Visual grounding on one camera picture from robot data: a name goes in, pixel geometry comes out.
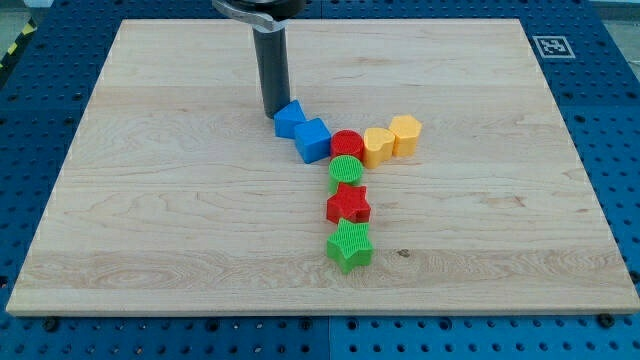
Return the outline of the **silver black robot arm flange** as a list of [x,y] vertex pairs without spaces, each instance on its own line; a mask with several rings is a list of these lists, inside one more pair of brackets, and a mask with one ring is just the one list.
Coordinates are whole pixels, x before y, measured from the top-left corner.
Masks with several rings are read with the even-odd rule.
[[305,0],[212,0],[211,3],[220,14],[264,33],[284,29],[306,5]]

